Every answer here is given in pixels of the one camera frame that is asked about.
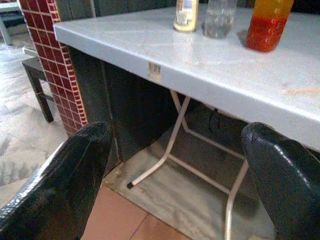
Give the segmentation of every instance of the orange bottle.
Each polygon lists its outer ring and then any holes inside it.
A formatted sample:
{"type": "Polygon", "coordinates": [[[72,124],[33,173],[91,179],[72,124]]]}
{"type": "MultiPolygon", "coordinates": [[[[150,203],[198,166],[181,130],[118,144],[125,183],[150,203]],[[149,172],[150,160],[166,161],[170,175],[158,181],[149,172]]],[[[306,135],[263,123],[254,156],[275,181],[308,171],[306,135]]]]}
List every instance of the orange bottle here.
{"type": "Polygon", "coordinates": [[[294,0],[256,0],[246,46],[259,52],[274,50],[284,31],[294,0]]]}

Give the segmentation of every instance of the terracotta floor tile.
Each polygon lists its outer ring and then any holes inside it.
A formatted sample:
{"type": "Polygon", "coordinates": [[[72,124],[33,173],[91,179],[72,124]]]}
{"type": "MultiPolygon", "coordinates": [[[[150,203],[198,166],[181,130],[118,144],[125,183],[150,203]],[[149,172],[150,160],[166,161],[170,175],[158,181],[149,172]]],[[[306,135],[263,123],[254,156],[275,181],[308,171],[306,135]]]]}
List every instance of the terracotta floor tile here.
{"type": "Polygon", "coordinates": [[[103,186],[81,239],[129,240],[146,216],[147,212],[103,186]]]}
{"type": "Polygon", "coordinates": [[[191,240],[152,215],[148,215],[130,240],[191,240]]]}

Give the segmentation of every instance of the red liquid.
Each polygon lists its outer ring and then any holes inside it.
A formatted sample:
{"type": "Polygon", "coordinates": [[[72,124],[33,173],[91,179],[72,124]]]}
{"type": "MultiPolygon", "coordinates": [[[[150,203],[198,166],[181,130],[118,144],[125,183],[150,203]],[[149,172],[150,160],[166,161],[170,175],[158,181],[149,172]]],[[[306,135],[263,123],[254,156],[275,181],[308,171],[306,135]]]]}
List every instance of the red liquid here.
{"type": "Polygon", "coordinates": [[[274,50],[280,41],[286,22],[287,18],[253,16],[246,37],[246,46],[259,52],[274,50]]]}

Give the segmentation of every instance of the red tile wall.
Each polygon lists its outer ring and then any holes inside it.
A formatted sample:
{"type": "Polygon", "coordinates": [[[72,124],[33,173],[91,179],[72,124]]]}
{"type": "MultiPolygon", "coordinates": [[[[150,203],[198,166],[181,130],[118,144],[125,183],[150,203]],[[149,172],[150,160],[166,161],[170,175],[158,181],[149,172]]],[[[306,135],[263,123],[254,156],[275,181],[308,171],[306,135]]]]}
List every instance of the red tile wall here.
{"type": "Polygon", "coordinates": [[[69,135],[88,123],[69,49],[56,40],[57,0],[19,0],[47,82],[69,135]]]}

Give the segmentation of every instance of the dark wooden stool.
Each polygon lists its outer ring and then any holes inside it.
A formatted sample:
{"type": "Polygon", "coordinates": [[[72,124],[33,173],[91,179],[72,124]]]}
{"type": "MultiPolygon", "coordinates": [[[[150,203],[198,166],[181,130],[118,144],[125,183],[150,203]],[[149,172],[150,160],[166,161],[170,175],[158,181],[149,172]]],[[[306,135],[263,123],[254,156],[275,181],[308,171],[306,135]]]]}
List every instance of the dark wooden stool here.
{"type": "Polygon", "coordinates": [[[44,94],[44,91],[41,87],[40,80],[47,81],[45,73],[42,69],[40,59],[32,57],[22,61],[22,65],[26,71],[26,74],[30,80],[31,86],[33,88],[36,99],[39,102],[40,108],[42,110],[45,120],[50,123],[54,120],[47,99],[54,101],[52,96],[44,94]]]}

